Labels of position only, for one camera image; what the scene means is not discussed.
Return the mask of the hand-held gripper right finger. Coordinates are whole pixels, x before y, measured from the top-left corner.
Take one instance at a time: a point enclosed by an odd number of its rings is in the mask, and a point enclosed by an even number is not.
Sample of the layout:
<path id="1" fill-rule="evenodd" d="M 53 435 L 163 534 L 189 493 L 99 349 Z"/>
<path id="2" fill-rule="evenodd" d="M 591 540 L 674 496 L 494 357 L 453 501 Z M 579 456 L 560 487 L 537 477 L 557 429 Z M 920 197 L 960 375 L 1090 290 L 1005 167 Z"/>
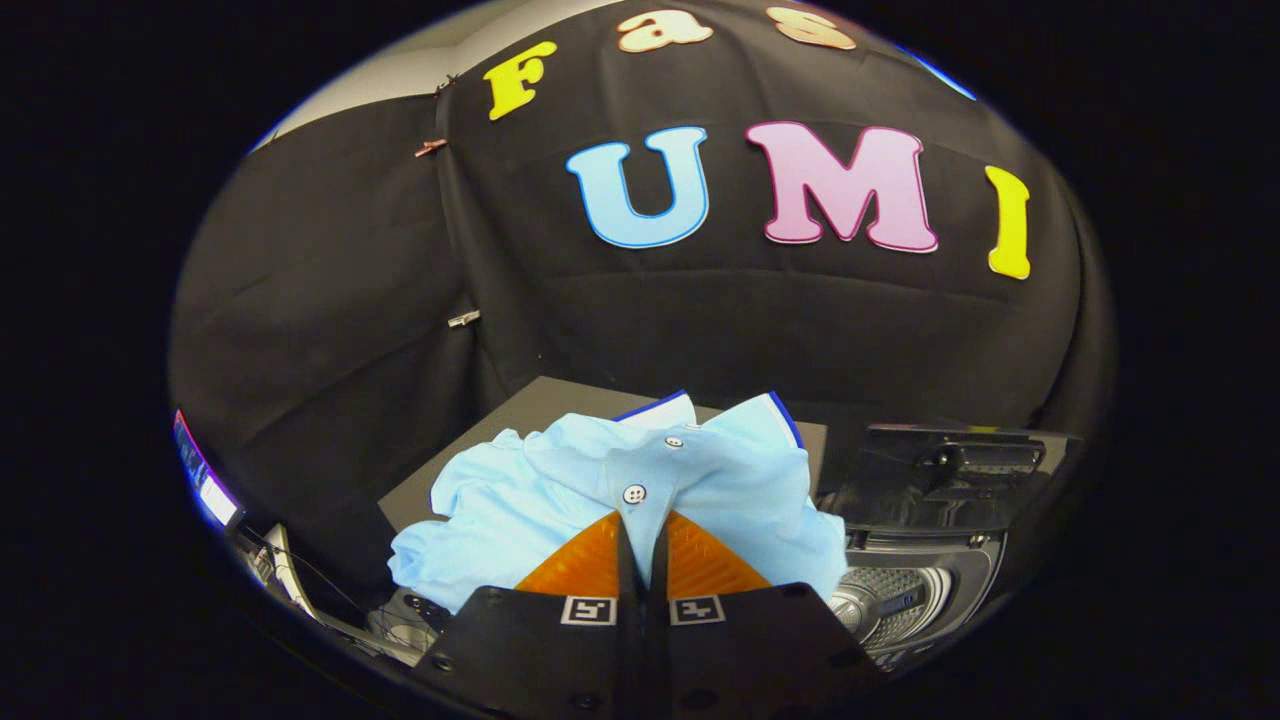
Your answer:
<path id="1" fill-rule="evenodd" d="M 803 582 L 673 591 L 671 515 L 646 600 L 649 719 L 841 719 L 888 676 Z"/>

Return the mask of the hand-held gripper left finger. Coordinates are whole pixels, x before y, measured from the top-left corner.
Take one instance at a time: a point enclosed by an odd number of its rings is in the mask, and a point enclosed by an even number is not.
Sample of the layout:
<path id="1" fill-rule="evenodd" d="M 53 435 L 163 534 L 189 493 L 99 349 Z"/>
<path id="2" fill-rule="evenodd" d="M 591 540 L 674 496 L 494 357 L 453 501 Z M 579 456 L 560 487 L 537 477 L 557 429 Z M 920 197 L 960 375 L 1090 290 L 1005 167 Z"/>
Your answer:
<path id="1" fill-rule="evenodd" d="M 612 594 L 481 585 L 413 669 L 474 719 L 645 719 L 645 592 L 625 529 Z"/>

